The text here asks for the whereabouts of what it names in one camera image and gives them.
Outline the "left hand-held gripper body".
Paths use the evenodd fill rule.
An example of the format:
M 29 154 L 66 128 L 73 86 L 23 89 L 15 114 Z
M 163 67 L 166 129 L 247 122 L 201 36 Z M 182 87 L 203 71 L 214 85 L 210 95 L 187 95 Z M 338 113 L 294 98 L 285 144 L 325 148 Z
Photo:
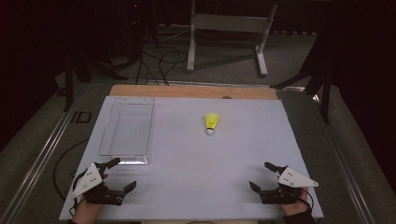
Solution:
M 124 192 L 105 185 L 105 170 L 105 163 L 92 163 L 76 178 L 72 198 L 82 196 L 88 203 L 122 205 Z

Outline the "black stand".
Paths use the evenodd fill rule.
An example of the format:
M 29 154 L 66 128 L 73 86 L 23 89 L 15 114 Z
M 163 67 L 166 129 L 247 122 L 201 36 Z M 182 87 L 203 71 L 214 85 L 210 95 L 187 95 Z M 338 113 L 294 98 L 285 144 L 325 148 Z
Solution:
M 116 80 L 127 80 L 127 77 L 117 74 L 112 69 L 105 67 L 85 54 L 68 55 L 64 61 L 64 112 L 68 111 L 74 103 L 74 77 L 77 77 L 77 79 L 83 83 L 89 83 L 91 81 L 92 75 L 89 69 L 90 65 L 108 77 Z
M 285 89 L 289 85 L 310 77 L 308 84 L 304 88 L 307 95 L 316 95 L 319 89 L 322 89 L 322 98 L 320 106 L 320 115 L 326 123 L 329 123 L 329 102 L 331 92 L 331 71 L 329 68 L 330 53 L 327 53 L 325 42 L 331 41 L 329 38 L 329 28 L 332 26 L 332 13 L 325 20 L 323 27 L 318 33 L 317 40 L 313 44 L 311 50 L 306 56 L 304 63 L 294 77 L 286 79 L 280 83 L 271 85 L 272 89 Z

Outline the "person's left hand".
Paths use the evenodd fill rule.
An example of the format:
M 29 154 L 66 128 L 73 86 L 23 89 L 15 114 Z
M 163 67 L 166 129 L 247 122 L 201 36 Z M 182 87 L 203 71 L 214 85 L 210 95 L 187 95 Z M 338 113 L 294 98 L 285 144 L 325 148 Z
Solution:
M 67 224 L 94 224 L 104 207 L 103 204 L 88 203 L 81 197 L 75 214 Z

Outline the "clear plastic box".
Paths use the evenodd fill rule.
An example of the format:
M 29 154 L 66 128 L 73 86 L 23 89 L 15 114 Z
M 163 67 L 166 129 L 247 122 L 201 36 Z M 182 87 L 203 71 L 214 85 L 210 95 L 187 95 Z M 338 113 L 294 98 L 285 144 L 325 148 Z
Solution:
M 154 99 L 106 98 L 106 125 L 98 154 L 119 158 L 123 165 L 147 165 L 151 146 Z

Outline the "metal floor rail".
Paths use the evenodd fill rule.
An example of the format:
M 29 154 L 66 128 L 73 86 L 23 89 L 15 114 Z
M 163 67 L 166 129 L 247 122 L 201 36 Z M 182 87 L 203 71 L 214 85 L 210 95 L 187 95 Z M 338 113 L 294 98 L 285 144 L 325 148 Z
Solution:
M 0 153 L 0 224 L 58 224 L 87 135 L 77 127 L 85 90 L 64 112 L 54 96 Z
M 376 224 L 374 217 L 367 205 L 367 202 L 365 201 L 361 193 L 361 188 L 359 187 L 354 175 L 352 174 L 347 164 L 347 160 L 344 158 L 344 154 L 335 138 L 331 125 L 326 123 L 324 121 L 324 118 L 321 116 L 321 104 L 319 98 L 314 95 L 309 96 L 308 99 L 311 101 L 311 105 L 316 110 L 316 116 L 320 122 L 320 125 L 324 129 L 325 135 L 327 136 L 328 141 L 332 147 L 332 154 L 334 156 L 337 169 L 339 170 L 339 173 L 344 181 L 346 190 L 355 207 L 361 224 Z

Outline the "white board table cover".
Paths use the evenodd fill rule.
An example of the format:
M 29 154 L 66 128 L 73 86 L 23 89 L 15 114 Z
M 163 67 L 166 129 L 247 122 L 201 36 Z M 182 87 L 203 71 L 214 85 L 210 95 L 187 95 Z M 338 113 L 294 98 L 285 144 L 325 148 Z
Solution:
M 220 115 L 212 135 L 206 113 Z M 264 205 L 249 181 L 275 189 L 266 162 L 306 174 L 301 151 L 279 100 L 154 98 L 147 165 L 117 165 L 106 184 L 136 182 L 121 206 L 100 215 L 107 221 L 271 220 L 283 216 Z

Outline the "white metal stand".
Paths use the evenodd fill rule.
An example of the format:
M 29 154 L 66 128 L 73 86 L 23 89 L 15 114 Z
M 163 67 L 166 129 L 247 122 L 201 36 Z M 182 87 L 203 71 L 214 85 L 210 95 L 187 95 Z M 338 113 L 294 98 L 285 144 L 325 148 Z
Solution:
M 196 0 L 191 0 L 191 24 L 190 24 L 190 46 L 187 59 L 187 71 L 194 70 L 195 62 L 195 32 L 196 30 L 243 32 L 262 34 L 262 41 L 255 47 L 255 55 L 260 74 L 263 77 L 268 75 L 263 50 L 272 27 L 276 14 L 277 4 L 272 4 L 268 15 L 265 18 L 247 16 L 229 16 L 202 14 L 196 12 Z

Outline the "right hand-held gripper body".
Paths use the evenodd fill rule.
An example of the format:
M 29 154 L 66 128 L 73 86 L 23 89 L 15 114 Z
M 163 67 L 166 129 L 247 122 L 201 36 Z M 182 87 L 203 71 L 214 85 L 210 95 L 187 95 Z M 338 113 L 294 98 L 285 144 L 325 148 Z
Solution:
M 302 188 L 317 187 L 318 182 L 289 166 L 277 178 L 278 187 L 273 190 L 262 190 L 259 194 L 263 204 L 291 204 L 300 199 Z

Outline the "yellow shuttlecock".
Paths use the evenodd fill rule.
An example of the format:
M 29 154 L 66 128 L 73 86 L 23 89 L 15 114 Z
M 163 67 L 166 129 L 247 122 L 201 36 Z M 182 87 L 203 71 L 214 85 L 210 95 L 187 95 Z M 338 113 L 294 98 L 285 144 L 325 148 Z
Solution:
M 204 116 L 206 133 L 212 135 L 219 123 L 220 115 L 217 113 L 206 113 Z

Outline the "person's right hand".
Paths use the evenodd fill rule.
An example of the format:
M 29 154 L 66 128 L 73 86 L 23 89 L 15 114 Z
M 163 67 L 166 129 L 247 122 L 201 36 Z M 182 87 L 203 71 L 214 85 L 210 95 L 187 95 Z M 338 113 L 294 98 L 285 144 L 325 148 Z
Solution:
M 310 208 L 310 205 L 307 202 L 307 197 L 308 188 L 302 188 L 302 193 L 299 200 L 297 200 L 295 203 L 281 205 L 284 214 L 289 217 L 306 212 Z

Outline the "black sleeve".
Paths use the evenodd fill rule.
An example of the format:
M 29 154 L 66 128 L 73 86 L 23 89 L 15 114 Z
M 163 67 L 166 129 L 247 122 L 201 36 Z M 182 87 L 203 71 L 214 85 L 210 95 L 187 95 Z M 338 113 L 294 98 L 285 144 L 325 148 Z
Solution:
M 284 216 L 284 220 L 286 224 L 317 224 L 310 209 L 295 215 Z

